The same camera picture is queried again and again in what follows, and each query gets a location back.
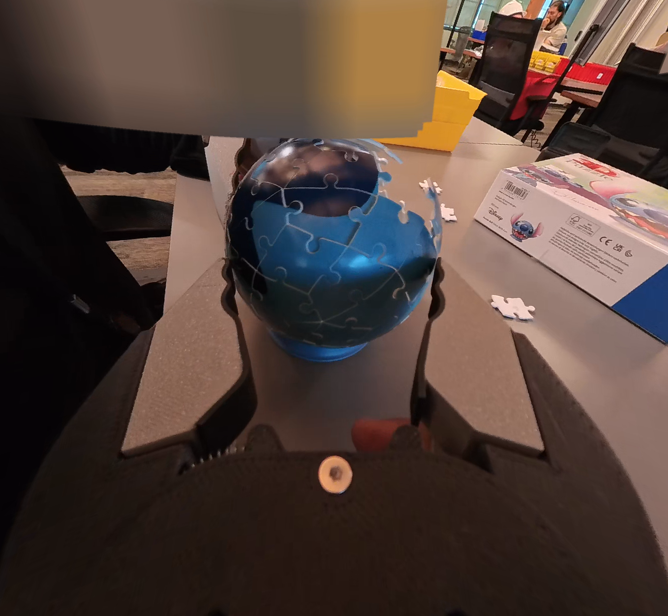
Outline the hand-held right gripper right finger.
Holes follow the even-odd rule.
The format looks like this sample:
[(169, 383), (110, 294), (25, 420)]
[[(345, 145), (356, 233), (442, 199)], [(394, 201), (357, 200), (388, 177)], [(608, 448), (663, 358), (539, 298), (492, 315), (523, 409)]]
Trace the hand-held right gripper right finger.
[(476, 457), (486, 446), (544, 452), (511, 329), (447, 263), (437, 261), (413, 377), (410, 419), (434, 449)]

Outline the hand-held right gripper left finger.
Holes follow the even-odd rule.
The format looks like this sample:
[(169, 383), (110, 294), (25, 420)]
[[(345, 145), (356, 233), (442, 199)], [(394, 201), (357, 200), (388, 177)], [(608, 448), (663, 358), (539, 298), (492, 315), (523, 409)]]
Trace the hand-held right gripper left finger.
[(214, 263), (158, 321), (121, 447), (223, 453), (252, 420), (255, 382), (228, 263)]

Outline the blue puzzle ball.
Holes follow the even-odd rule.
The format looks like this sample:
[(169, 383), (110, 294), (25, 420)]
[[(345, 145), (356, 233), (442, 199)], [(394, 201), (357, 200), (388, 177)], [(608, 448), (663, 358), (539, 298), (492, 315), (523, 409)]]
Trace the blue puzzle ball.
[(287, 353), (360, 352), (421, 302), (439, 259), (441, 189), (426, 220), (388, 194), (395, 153), (371, 140), (249, 139), (225, 217), (237, 293)]

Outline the cartoon printed puzzle box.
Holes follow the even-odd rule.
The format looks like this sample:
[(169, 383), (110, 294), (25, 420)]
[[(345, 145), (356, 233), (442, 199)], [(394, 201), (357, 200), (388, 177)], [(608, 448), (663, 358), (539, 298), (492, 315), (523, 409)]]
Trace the cartoon printed puzzle box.
[(667, 344), (667, 189), (581, 153), (502, 169), (475, 221)]

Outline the person's right hand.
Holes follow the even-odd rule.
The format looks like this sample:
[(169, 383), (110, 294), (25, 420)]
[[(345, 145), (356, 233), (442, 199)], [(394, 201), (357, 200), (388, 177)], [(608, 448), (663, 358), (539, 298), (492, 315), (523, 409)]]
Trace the person's right hand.
[(413, 424), (409, 418), (356, 420), (351, 438), (358, 453), (433, 451), (433, 440), (424, 424)]

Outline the person's dark clothing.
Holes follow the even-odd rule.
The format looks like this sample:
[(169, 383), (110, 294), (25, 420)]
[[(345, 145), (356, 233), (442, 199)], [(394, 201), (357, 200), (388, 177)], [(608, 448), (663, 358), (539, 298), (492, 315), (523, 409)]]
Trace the person's dark clothing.
[(1, 115), (1, 544), (62, 429), (157, 320), (60, 164), (206, 169), (201, 136)]

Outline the yellow plastic bin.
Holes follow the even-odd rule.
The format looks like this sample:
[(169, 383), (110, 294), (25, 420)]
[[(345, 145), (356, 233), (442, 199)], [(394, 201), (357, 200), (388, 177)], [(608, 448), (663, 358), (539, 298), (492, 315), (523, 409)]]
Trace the yellow plastic bin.
[(452, 152), (486, 95), (486, 92), (441, 70), (436, 79), (431, 121), (425, 122), (414, 137), (377, 140), (381, 144)]

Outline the black office chair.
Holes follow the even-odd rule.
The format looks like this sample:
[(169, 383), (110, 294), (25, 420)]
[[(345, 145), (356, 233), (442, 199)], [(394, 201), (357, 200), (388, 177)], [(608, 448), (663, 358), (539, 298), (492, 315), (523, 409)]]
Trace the black office chair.
[(583, 153), (667, 187), (667, 44), (630, 45), (598, 106), (559, 127), (538, 161)]
[(540, 76), (525, 89), (540, 19), (492, 13), (482, 56), (469, 84), (485, 93), (474, 116), (515, 136), (540, 128), (538, 121), (555, 92), (556, 77)]

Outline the row of red bins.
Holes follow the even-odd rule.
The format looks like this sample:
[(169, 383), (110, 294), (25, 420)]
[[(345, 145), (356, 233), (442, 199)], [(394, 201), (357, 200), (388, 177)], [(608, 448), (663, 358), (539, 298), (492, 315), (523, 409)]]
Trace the row of red bins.
[[(566, 74), (566, 78), (594, 85), (607, 86), (611, 82), (615, 71), (616, 68), (614, 67), (588, 62), (582, 67), (577, 64), (573, 65)], [(531, 104), (530, 97), (538, 97), (544, 100), (548, 96), (552, 96), (555, 92), (558, 77), (561, 75), (528, 69), (524, 88), (518, 98), (510, 120), (522, 119), (526, 115)]]

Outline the row of small yellow bins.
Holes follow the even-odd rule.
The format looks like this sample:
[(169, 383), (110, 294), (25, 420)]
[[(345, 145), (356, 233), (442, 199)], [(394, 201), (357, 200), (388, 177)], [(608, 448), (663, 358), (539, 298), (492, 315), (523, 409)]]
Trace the row of small yellow bins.
[(568, 58), (551, 52), (533, 51), (529, 69), (561, 75), (568, 65)]

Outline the grey rolling board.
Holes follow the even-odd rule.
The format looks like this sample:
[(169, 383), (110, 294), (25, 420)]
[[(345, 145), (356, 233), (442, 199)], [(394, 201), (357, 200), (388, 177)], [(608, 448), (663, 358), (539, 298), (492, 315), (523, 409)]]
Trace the grey rolling board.
[(584, 66), (620, 17), (631, 0), (606, 0), (593, 23), (576, 36), (571, 59), (574, 65)]

